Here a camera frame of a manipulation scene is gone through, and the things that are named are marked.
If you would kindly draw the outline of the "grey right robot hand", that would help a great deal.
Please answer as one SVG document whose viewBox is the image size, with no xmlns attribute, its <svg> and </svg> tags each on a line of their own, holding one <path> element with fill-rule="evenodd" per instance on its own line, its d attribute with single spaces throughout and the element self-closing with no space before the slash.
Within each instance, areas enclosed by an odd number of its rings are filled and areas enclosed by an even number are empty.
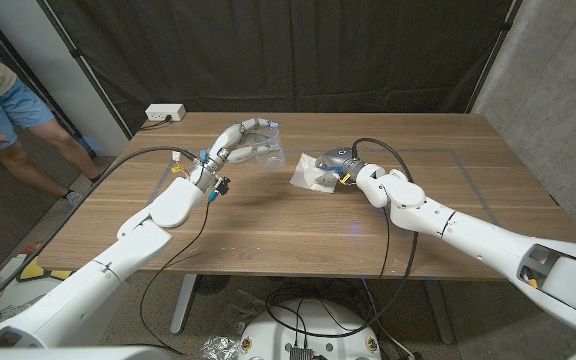
<svg viewBox="0 0 576 360">
<path fill-rule="evenodd" d="M 324 171 L 315 178 L 315 182 L 321 185 L 332 185 L 337 182 L 353 185 L 356 183 L 359 171 L 365 165 L 366 162 L 354 155 L 349 147 L 329 150 L 315 161 L 315 167 Z"/>
</svg>

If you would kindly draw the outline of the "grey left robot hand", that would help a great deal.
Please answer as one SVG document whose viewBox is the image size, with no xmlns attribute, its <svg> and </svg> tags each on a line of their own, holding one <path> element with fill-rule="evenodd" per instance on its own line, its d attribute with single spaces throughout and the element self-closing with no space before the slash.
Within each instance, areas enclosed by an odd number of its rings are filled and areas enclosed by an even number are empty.
<svg viewBox="0 0 576 360">
<path fill-rule="evenodd" d="M 226 164 L 242 164 L 253 158 L 269 172 L 277 171 L 285 164 L 277 122 L 255 117 L 228 127 L 202 153 L 191 171 L 192 197 L 199 200 L 208 191 L 224 195 L 230 180 L 218 172 Z"/>
</svg>

